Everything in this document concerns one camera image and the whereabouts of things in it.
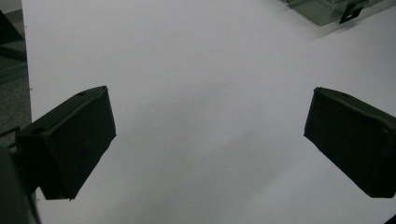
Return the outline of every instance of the white surface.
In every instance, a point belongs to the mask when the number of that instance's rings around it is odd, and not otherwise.
[[[22,9],[21,0],[0,0],[0,10],[3,13],[8,13]]]
[[[395,214],[395,200],[369,198],[303,133],[317,86],[396,116],[396,7],[320,28],[275,0],[23,6],[33,118],[107,85],[118,133],[74,201],[40,196],[44,224]]]

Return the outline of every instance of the floor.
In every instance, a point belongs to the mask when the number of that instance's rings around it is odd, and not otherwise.
[[[24,37],[22,11],[6,14],[14,27]],[[24,41],[3,45],[9,49],[26,51]],[[25,127],[32,122],[27,63],[0,57],[0,133],[15,127]],[[10,145],[14,135],[0,138],[0,144]]]

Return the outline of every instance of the table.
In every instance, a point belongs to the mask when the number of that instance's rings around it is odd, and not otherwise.
[[[383,6],[317,27],[276,0],[23,1],[33,120],[107,85],[118,133],[74,201],[38,192],[43,223],[385,223],[396,201],[303,137],[318,86],[396,116]]]

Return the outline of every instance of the table surface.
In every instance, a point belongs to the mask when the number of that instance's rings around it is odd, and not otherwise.
[[[384,223],[306,138],[315,87],[396,116],[396,7],[318,27],[282,1],[23,1],[33,119],[107,85],[118,136],[44,224]]]

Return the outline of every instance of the black object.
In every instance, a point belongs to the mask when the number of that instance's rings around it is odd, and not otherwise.
[[[15,27],[9,22],[7,17],[0,11],[0,45],[23,40]]]
[[[363,0],[358,3],[350,3],[346,7],[346,11],[344,12],[343,16],[341,17],[340,23],[344,23],[346,21],[350,21],[354,18],[357,18],[361,11],[363,10],[364,6],[367,4],[368,0]]]
[[[7,147],[0,146],[0,218],[2,224],[39,223],[32,197],[23,193]]]
[[[388,220],[385,224],[395,224],[396,223],[396,215]]]
[[[314,90],[306,136],[371,197],[396,191],[396,118],[340,91]]]
[[[116,136],[107,87],[80,92],[17,135],[26,192],[74,199]]]

